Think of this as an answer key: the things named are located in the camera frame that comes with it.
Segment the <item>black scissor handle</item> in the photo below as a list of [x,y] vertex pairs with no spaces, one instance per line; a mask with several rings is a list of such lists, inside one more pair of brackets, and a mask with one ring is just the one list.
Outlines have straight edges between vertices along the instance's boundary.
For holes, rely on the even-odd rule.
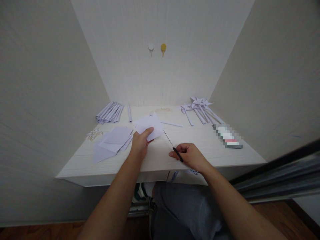
[[175,153],[178,154],[180,161],[183,162],[183,159],[182,159],[181,155],[179,154],[178,150],[175,147],[172,147],[172,148],[175,151]]

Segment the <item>scissor blade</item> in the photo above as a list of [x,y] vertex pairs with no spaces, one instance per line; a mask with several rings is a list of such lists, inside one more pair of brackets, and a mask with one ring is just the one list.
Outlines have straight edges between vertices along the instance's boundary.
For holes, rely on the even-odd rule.
[[170,142],[170,143],[171,143],[171,145],[173,146],[173,144],[172,144],[172,142],[170,141],[170,138],[168,137],[168,135],[167,135],[166,131],[165,131],[165,130],[163,130],[163,131],[164,131],[165,135],[167,136],[167,138],[168,138],[169,142]]

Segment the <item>left hand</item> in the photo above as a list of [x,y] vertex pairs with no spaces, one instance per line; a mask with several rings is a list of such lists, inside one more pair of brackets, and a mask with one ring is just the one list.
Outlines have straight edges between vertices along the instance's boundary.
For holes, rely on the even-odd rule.
[[147,149],[150,142],[147,141],[147,137],[153,132],[153,127],[147,128],[143,133],[139,134],[135,132],[133,134],[132,147],[129,155],[137,157],[139,160],[143,160],[147,154]]

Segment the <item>pile of paper sticks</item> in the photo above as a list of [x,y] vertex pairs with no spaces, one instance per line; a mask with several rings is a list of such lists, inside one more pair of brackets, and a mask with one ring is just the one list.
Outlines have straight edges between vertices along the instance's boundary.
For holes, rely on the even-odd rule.
[[124,105],[121,105],[120,103],[110,102],[101,112],[99,112],[96,119],[100,124],[104,124],[105,122],[119,122],[123,108]]

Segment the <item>wooden floor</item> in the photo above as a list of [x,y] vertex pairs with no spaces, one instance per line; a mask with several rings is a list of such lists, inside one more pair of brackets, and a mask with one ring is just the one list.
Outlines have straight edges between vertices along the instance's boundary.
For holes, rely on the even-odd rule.
[[[254,208],[278,228],[288,239],[317,239],[291,208],[283,201],[253,205]],[[84,222],[5,228],[0,240],[57,240],[76,239]],[[149,239],[149,218],[127,220],[121,239]]]

